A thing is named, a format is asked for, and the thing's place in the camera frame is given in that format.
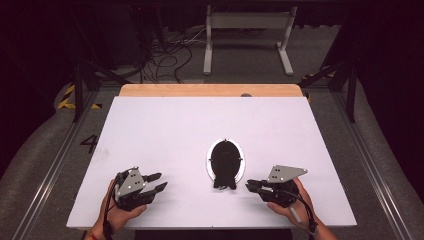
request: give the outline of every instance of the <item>white tabletop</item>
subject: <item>white tabletop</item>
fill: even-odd
[[[242,148],[246,168],[236,190],[217,190],[206,155],[217,140]],[[356,225],[343,187],[304,97],[116,97],[67,226],[90,228],[109,181],[139,166],[168,182],[132,229],[281,228],[248,179],[265,179],[273,165],[306,168],[300,177],[328,226]]]

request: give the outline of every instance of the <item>white metal stand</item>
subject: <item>white metal stand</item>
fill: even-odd
[[[265,28],[265,29],[285,29],[282,42],[277,42],[278,52],[287,75],[293,75],[289,58],[286,52],[294,18],[296,17],[296,7],[290,12],[278,13],[241,13],[241,12],[216,12],[212,13],[211,6],[208,6],[206,14],[206,51],[203,74],[212,73],[212,28]]]

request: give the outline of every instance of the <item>white table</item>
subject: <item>white table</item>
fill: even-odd
[[[200,85],[199,89],[205,87],[208,85]],[[169,90],[169,86],[159,88]],[[245,154],[246,169],[236,190],[214,189],[206,171],[208,148],[220,138],[236,141]],[[117,172],[139,166],[143,175],[163,174],[148,187],[165,181],[168,185],[146,212],[128,222],[127,228],[291,227],[244,186],[248,179],[265,179],[274,164],[308,169],[300,180],[324,223],[356,225],[304,97],[119,96],[114,99],[67,226],[90,228],[97,219],[109,180]]]

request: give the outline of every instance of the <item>gray carpet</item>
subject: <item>gray carpet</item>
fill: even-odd
[[[265,31],[256,37],[235,31],[215,34],[210,76],[202,74],[204,44],[191,45],[192,59],[178,71],[178,76],[187,82],[199,83],[297,83],[302,76],[319,70],[337,31],[337,27],[294,29],[287,47],[295,72],[291,77],[284,74],[275,49],[274,44],[280,38],[279,33],[275,31]],[[182,49],[174,56],[181,64],[188,59],[189,53]],[[160,74],[173,75],[172,68],[161,67],[159,71]],[[140,76],[135,76],[132,81],[139,80]],[[174,81],[172,77],[162,80]],[[51,191],[48,191],[47,201],[40,214],[35,216],[35,224],[31,231],[28,231],[27,239],[82,237],[81,231],[66,228],[65,225],[92,156],[89,153],[90,147],[80,143],[92,134],[100,136],[113,97],[119,93],[119,87],[106,85],[109,86],[110,83],[104,84],[94,100],[95,103],[101,103],[102,108],[90,109],[83,119],[60,174]],[[64,86],[58,93],[56,106],[66,88],[67,86]],[[358,222],[355,227],[332,230],[340,239],[397,239],[374,186],[364,170],[361,154],[344,120],[344,113],[337,108],[335,94],[325,89],[310,88],[305,91],[311,95],[312,111]],[[73,113],[72,109],[58,109],[57,113],[26,141],[1,179],[0,239],[12,239],[72,126]],[[361,86],[358,86],[355,117],[354,125],[363,136],[377,169],[393,194],[398,211],[412,238],[422,239],[423,204],[390,151]],[[296,240],[307,238],[299,230],[295,229],[293,233]],[[114,236],[114,239],[131,239],[133,236],[133,231],[125,230]]]

